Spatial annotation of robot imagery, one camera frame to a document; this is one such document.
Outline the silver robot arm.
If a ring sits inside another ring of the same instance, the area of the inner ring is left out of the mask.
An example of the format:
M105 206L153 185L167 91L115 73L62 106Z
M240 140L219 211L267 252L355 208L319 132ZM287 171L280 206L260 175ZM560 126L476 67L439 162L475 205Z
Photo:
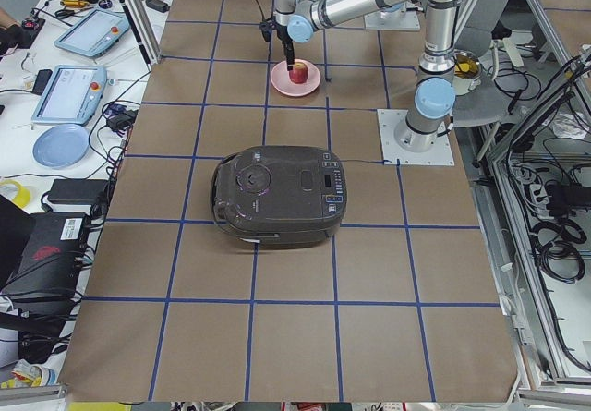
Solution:
M393 6L387 6L387 7L383 7L380 12L382 14L392 14L392 13L396 13L396 12L407 12L407 11L413 11L413 12L421 12L423 10L421 5L417 5L413 2L410 1L405 1L402 3L398 3L395 4Z
M443 121L452 119L455 43L476 0L274 0L265 38L278 36L285 70L296 68L296 43L309 42L315 32L362 18L368 30L423 29L423 52L412 106L393 130L407 151L428 151L444 136Z

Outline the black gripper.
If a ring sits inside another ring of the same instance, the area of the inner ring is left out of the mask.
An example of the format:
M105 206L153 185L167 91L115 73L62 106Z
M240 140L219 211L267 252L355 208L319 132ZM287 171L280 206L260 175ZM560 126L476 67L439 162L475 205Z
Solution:
M275 22L277 38L283 43L283 53L285 56L286 68L292 71L295 65L295 49L292 39L288 34L287 27L279 22Z

